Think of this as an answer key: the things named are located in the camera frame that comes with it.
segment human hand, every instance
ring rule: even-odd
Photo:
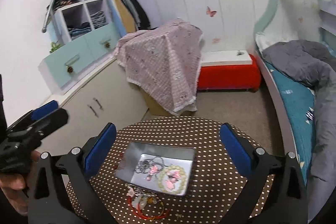
[[[33,151],[31,152],[31,159],[37,162],[40,155],[39,152]],[[26,215],[28,212],[27,197],[22,190],[25,189],[26,186],[30,186],[31,177],[34,173],[33,166],[31,170],[26,179],[20,174],[0,174],[0,188],[9,203],[21,215]]]

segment folded clothes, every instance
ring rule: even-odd
[[[71,35],[71,34],[76,33],[76,32],[87,31],[87,30],[91,31],[91,28],[87,27],[87,28],[82,28],[82,29],[73,29],[73,30],[69,31],[69,34]]]
[[[87,28],[85,30],[79,30],[79,31],[73,31],[70,36],[71,37],[74,37],[76,35],[79,35],[79,34],[85,34],[85,33],[88,33],[88,32],[91,32],[91,29],[90,28]]]
[[[103,11],[98,11],[92,15],[90,15],[92,24],[95,29],[98,29],[100,27],[103,27],[107,25],[105,14]]]
[[[70,5],[70,4],[73,4],[73,3],[76,3],[77,0],[55,0],[54,1],[54,4],[53,4],[53,10],[57,10],[61,7],[64,7],[66,5]]]
[[[84,22],[77,28],[72,25],[68,25],[68,31],[72,40],[74,40],[79,36],[91,31],[90,23]]]
[[[79,35],[75,35],[74,37],[71,37],[71,40],[75,40],[78,37],[81,37],[82,35],[85,35],[85,33],[81,33]]]

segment cabinet door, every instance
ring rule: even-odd
[[[81,88],[63,108],[69,113],[68,124],[45,138],[38,151],[49,151],[52,155],[68,153],[97,136],[108,122],[119,130],[140,122],[147,111],[138,87],[127,82],[124,70],[116,62]]]
[[[59,87],[62,87],[94,61],[85,37],[79,37],[60,47],[44,59]],[[67,66],[73,68],[69,73]]]
[[[84,37],[95,60],[113,50],[120,39],[113,22],[84,35]]]

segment necklace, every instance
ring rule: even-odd
[[[156,156],[151,159],[140,160],[135,167],[135,172],[137,174],[148,174],[147,181],[150,181],[154,175],[154,180],[156,181],[158,179],[157,174],[165,167],[169,167],[169,165],[165,165],[162,157]]]

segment sticker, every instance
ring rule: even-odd
[[[213,40],[212,40],[212,43],[213,44],[217,44],[218,42],[220,42],[222,39],[220,39],[220,38],[214,38]]]
[[[209,6],[207,7],[207,15],[210,15],[210,17],[214,17],[217,14],[217,11],[211,11]]]

